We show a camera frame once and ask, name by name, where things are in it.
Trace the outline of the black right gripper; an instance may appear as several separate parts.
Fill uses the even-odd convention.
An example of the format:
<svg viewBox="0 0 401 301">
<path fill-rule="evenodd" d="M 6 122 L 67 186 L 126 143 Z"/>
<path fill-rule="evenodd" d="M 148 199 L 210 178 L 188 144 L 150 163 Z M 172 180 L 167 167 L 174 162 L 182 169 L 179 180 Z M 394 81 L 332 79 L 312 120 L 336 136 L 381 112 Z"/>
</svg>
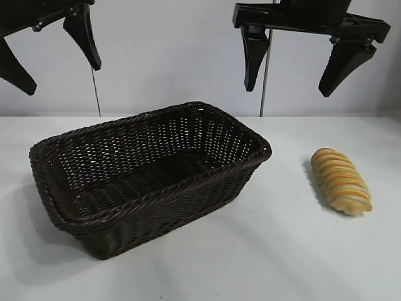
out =
<svg viewBox="0 0 401 301">
<path fill-rule="evenodd" d="M 240 28 L 247 92 L 254 90 L 261 63 L 269 50 L 266 29 L 331 36 L 332 51 L 318 89 L 329 97 L 359 66 L 372 59 L 391 26 L 381 19 L 348 13 L 350 1 L 280 1 L 237 3 L 232 23 Z"/>
</svg>

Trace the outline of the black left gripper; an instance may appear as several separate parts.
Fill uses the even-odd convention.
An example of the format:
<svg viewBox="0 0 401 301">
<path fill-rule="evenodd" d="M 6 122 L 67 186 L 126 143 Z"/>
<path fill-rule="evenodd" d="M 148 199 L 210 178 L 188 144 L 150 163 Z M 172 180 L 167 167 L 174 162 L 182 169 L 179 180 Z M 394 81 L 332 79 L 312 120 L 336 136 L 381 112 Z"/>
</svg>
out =
<svg viewBox="0 0 401 301">
<path fill-rule="evenodd" d="M 79 46 L 94 70 L 100 70 L 102 60 L 96 48 L 90 19 L 94 1 L 15 1 L 1 0 L 1 78 L 27 95 L 34 95 L 37 84 L 19 63 L 4 37 L 34 27 L 45 26 L 65 18 L 63 29 Z"/>
</svg>

